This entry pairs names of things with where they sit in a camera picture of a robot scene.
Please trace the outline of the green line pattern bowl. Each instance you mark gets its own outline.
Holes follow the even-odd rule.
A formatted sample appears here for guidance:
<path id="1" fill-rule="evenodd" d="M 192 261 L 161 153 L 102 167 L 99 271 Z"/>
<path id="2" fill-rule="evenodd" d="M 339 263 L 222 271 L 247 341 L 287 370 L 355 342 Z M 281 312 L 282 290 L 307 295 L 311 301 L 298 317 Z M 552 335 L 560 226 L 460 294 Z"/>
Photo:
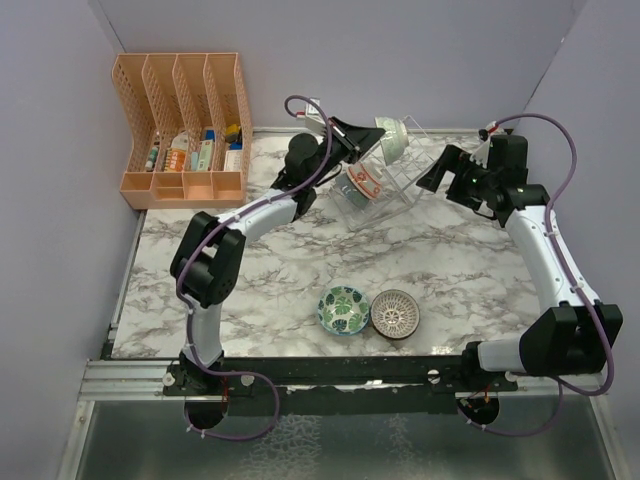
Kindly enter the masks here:
<path id="1" fill-rule="evenodd" d="M 376 117 L 375 124 L 384 130 L 380 144 L 385 164 L 391 165 L 403 156 L 409 146 L 406 125 L 402 120 L 391 117 Z"/>

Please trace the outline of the orange floral bowl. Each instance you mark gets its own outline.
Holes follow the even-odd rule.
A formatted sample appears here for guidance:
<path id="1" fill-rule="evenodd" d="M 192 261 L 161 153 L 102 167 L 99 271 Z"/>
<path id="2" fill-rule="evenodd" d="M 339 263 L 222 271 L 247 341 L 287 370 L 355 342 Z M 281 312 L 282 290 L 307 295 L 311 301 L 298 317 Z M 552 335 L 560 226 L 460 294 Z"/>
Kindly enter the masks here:
<path id="1" fill-rule="evenodd" d="M 347 175 L 358 191 L 370 200 L 376 199 L 383 190 L 381 180 L 373 167 L 357 162 L 347 168 Z"/>

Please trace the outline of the brown line pattern bowl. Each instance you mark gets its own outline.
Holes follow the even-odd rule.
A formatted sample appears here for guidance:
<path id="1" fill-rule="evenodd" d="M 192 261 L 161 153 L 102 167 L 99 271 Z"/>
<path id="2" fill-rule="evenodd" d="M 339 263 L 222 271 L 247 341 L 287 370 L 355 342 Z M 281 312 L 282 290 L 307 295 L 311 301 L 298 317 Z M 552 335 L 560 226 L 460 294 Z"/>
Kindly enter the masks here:
<path id="1" fill-rule="evenodd" d="M 408 293 L 390 289 L 379 293 L 370 307 L 374 330 L 388 340 L 405 340 L 412 336 L 420 323 L 416 300 Z"/>

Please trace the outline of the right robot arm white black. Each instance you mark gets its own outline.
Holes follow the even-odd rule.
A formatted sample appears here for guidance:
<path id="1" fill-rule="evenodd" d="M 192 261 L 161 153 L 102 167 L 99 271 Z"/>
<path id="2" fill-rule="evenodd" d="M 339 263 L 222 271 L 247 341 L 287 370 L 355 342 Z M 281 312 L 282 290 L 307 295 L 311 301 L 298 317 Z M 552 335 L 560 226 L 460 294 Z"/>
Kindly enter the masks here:
<path id="1" fill-rule="evenodd" d="M 448 200 L 479 211 L 487 206 L 522 255 L 540 315 L 520 336 L 472 342 L 459 367 L 461 383 L 481 391 L 496 372 L 558 377 L 600 372 L 620 331 L 618 306 L 605 304 L 577 268 L 559 231 L 551 198 L 527 181 L 527 140 L 493 135 L 473 153 L 448 145 L 417 182 L 435 192 L 453 176 Z"/>

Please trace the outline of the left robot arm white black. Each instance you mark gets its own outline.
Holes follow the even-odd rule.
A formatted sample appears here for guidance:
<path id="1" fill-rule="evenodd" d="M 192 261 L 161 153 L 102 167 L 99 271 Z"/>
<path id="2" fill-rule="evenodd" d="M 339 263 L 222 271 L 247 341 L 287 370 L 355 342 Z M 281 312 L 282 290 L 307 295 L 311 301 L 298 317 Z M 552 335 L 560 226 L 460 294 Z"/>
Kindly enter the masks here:
<path id="1" fill-rule="evenodd" d="M 384 135 L 382 128 L 331 117 L 321 140 L 299 133 L 289 141 L 284 167 L 258 199 L 221 216 L 202 211 L 192 217 L 170 274 L 187 307 L 182 354 L 191 363 L 186 382 L 195 392 L 210 394 L 220 385 L 221 371 L 214 363 L 223 354 L 221 307 L 236 286 L 245 247 L 306 214 L 317 198 L 316 185 L 341 163 L 356 163 Z"/>

